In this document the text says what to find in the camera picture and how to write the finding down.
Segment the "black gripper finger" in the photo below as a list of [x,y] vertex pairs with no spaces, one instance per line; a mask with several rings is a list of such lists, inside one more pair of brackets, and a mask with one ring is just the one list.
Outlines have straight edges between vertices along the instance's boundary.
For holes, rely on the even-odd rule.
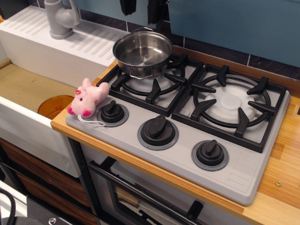
[[120,6],[124,15],[131,15],[136,11],[136,0],[120,0]]
[[165,8],[168,3],[169,0],[148,0],[148,24],[153,25],[163,19]]

